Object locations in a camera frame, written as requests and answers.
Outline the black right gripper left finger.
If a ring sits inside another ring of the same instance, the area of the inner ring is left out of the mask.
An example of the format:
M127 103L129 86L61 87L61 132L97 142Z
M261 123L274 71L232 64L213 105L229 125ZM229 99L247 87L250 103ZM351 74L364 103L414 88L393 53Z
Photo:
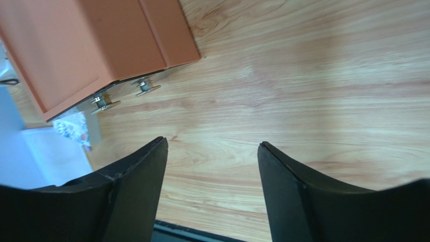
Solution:
M61 186L1 186L1 241L150 241L167 157L157 137Z

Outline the orange drawer box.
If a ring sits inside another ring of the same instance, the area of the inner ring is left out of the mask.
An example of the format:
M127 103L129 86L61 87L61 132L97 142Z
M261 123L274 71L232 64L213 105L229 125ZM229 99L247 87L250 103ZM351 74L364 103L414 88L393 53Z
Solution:
M46 122L200 59L178 1L1 1L1 41Z

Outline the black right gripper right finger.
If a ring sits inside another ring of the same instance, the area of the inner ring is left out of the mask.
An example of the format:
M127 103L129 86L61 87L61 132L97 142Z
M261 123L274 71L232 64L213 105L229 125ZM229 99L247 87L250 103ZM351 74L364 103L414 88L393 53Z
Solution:
M429 179L374 191L262 142L258 166L273 241L429 241Z

